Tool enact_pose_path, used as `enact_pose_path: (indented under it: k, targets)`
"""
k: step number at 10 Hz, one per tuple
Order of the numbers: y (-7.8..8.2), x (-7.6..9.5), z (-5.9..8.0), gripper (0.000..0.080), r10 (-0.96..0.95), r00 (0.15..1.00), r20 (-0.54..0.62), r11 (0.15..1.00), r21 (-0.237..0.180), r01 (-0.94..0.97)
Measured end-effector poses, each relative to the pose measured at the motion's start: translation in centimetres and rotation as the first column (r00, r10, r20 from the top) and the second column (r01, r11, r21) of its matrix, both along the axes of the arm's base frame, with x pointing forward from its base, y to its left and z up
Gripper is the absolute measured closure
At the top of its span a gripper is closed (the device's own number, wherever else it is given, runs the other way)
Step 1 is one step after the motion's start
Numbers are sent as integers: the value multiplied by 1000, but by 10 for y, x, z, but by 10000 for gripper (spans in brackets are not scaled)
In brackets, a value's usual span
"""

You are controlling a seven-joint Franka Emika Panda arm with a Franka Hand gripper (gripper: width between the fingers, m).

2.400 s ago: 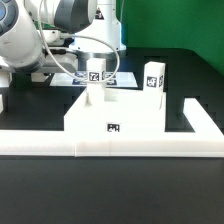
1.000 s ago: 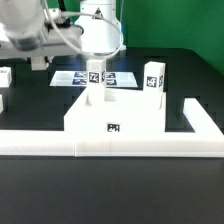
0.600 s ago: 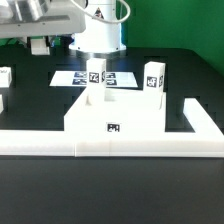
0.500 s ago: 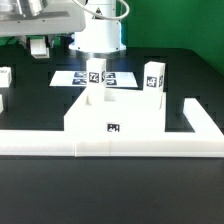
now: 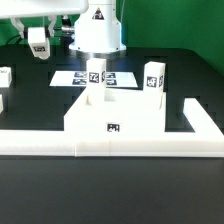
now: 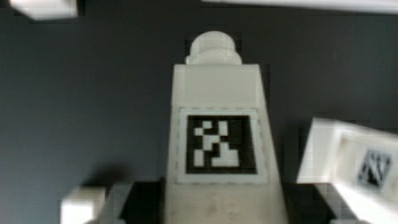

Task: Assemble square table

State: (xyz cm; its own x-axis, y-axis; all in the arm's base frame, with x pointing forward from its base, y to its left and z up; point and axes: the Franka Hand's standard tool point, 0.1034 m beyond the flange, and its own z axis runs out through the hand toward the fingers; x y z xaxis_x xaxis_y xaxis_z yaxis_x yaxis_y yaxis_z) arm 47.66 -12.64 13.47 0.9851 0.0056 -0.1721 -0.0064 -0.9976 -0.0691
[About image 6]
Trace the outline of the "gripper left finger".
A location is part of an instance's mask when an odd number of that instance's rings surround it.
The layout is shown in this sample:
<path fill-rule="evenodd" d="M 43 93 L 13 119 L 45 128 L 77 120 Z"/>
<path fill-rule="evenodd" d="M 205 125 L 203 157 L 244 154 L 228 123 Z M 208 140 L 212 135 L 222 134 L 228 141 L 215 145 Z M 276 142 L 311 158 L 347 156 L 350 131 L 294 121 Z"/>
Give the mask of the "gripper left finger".
<path fill-rule="evenodd" d="M 164 224 L 164 183 L 118 183 L 100 215 L 87 224 Z"/>

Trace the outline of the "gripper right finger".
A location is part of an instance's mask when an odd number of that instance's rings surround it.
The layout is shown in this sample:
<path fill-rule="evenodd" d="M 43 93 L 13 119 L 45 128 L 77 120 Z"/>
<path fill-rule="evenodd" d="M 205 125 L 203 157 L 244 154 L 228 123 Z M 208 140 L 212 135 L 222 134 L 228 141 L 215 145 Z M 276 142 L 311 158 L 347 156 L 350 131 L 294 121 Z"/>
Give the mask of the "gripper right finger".
<path fill-rule="evenodd" d="M 359 224 L 352 214 L 338 216 L 313 184 L 285 184 L 290 224 Z"/>

